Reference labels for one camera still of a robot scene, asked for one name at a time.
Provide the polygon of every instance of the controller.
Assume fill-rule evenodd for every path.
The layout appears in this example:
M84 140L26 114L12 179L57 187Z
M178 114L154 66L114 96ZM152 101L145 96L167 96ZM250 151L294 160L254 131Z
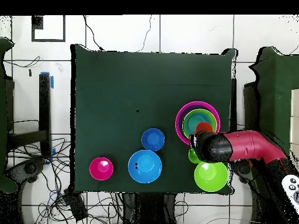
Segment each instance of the controller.
M286 175L281 184L287 197L299 214L299 178L295 175Z

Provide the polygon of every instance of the small blue bowl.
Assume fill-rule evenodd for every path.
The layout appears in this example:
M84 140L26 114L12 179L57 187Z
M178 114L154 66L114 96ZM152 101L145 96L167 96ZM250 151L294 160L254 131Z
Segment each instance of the small blue bowl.
M139 150L128 161L128 172L139 183L155 181L161 174L162 162L151 150Z
M156 128L147 129L142 137L141 143L145 149L158 151L165 143L165 137L162 131Z

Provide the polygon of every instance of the white tile wall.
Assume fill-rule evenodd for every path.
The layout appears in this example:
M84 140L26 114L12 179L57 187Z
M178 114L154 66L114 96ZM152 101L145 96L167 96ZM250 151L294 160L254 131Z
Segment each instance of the white tile wall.
M151 15L88 15L86 21L95 34L96 42L105 51L135 52L143 47L145 35L150 29L150 17ZM88 49L99 50L89 28L86 38ZM152 15L151 30L147 34L142 52L157 51L159 51L159 15Z
M290 142L299 145L299 117L291 117Z
M291 115L299 117L299 89L292 90Z
M184 210L176 206L175 214L186 212L186 207ZM189 206L183 216L176 217L176 221L177 224L228 224L228 206Z
M252 207L231 206L230 224L250 224Z
M237 78L237 113L238 124L244 123L243 86L253 82L255 74L250 66L256 60L258 51L263 46L275 46L280 52L289 54L298 45L297 16L275 15L161 15L161 29L159 15L120 15L120 16L87 16L87 24L95 34L96 42L107 51L138 51L163 53L222 53L226 48L236 48L238 58L236 65ZM26 65L40 56L42 60L30 69L16 65L11 70L11 64L4 62L6 74L13 76L15 81L15 121L38 119L38 83L39 73L48 71L54 75L54 89L51 89L51 116L52 133L65 134L69 140L69 87L71 79L71 53L70 44L82 44L88 49L98 50L93 41L93 35L89 28L85 28L84 17L66 16L66 42L65 43L32 43L31 42L31 16L14 16L12 18L13 35L11 37L10 18L0 17L0 36L12 38L15 43L12 49L13 62ZM61 37L61 16L45 16L44 30L36 30L38 39L59 39ZM6 60L11 60L11 51L5 55ZM16 124L16 132L36 130L36 123L29 122ZM291 145L292 151L298 154L298 145ZM15 158L15 163L24 158ZM13 165L13 159L9 159L9 166ZM69 174L60 172L62 187L69 183ZM44 174L48 179L51 189L54 186L54 174L50 165L45 165ZM184 216L178 216L178 224L228 224L231 218L242 220L230 220L230 224L247 224L251 215L251 207L226 206L251 205L251 191L248 185L239 182L237 176L233 176L232 186L235 193L230 196L215 194L186 194L185 201L190 205ZM99 202L96 192L87 193L85 203L88 204L89 214L107 215L102 206L91 208ZM100 199L109 194L99 193ZM38 205L47 202L49 190L46 180L39 175L33 184L26 184L23 193L23 205ZM183 194L176 197L176 201L182 200ZM176 213L181 212L182 206L176 206ZM34 224L39 216L37 206L23 206L23 214L26 224ZM99 221L88 218L84 224L102 224Z
M61 29L61 16L47 16L44 18L44 30L36 30L36 39L60 39L59 34L54 32L53 37L49 32L53 27ZM31 16L14 16L12 18L14 60L34 60L40 56L43 60L70 60L71 44L85 44L85 22L83 16L65 17L65 42L32 42Z
M255 73L249 68L250 63L236 64L237 80L237 123L244 124L244 85L256 80Z
M161 15L163 53L219 53L232 47L232 15Z
M235 15L237 61L255 62L259 49L265 46L291 53L299 45L298 21L297 15Z

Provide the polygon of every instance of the table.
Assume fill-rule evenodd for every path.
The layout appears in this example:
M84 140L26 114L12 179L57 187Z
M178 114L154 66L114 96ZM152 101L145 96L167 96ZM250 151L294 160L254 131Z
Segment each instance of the table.
M214 106L221 132L229 130L234 49L224 55L96 52L72 45L72 79L75 87L75 190L155 193L202 193L194 182L196 164L189 147L175 131L182 106L200 100ZM165 145L160 177L150 184L134 181L128 160L143 149L142 133L159 128ZM106 181L89 174L94 158L114 164ZM215 193L231 194L228 185Z

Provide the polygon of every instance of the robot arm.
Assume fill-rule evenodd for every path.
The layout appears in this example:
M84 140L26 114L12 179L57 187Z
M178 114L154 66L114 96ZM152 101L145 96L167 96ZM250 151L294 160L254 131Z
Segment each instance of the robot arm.
M263 175L276 207L286 224L299 224L299 172L265 136L257 131L198 132L189 140L199 159L207 162L263 159Z

